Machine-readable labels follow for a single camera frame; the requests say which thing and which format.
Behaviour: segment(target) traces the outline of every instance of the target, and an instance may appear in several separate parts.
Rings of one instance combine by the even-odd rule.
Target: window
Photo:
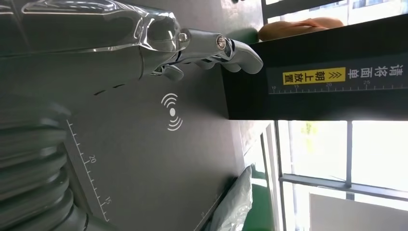
[[[278,16],[269,22],[297,22],[309,18],[332,17],[346,25],[368,22],[407,12],[405,0],[342,0],[295,13]]]
[[[353,9],[384,3],[388,0],[354,0]]]
[[[354,121],[354,183],[408,191],[408,122]]]
[[[281,147],[289,145],[282,153],[283,173],[345,180],[346,121],[281,121]]]
[[[286,231],[310,229],[310,194],[408,211],[408,121],[275,121]]]
[[[266,4],[270,5],[270,4],[274,4],[276,2],[278,2],[279,0],[266,0]]]

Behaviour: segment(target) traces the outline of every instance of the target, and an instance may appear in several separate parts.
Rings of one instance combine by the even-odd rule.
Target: screw
[[[227,41],[225,41],[225,38],[222,35],[219,35],[217,37],[217,48],[223,51],[226,46]]]
[[[186,33],[180,33],[178,36],[178,41],[179,42],[187,42],[189,40],[189,37],[187,36]]]

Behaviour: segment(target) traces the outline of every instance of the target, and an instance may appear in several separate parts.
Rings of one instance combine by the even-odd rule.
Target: plastic bag
[[[248,166],[215,210],[208,231],[242,231],[252,208],[251,175]]]

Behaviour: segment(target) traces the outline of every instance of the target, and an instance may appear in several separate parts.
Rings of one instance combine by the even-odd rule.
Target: chrome robotic hand
[[[183,29],[179,34],[179,40],[188,43],[186,48],[179,51],[174,62],[159,67],[153,74],[163,74],[174,80],[180,79],[183,73],[173,65],[175,63],[196,63],[203,69],[210,69],[216,63],[220,63],[231,72],[242,69],[249,74],[258,73],[263,66],[262,60],[248,45],[219,33]]]
[[[221,63],[229,71],[242,69],[250,74],[263,65],[241,42],[219,33],[181,29],[172,12],[115,0],[3,1],[0,29],[0,57],[139,47],[135,56],[142,64],[136,77],[180,79],[182,71],[173,66],[178,63],[196,63],[204,69]]]

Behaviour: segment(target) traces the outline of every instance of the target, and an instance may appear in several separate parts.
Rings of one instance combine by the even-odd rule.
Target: yellow label
[[[283,73],[284,85],[345,82],[345,67]]]

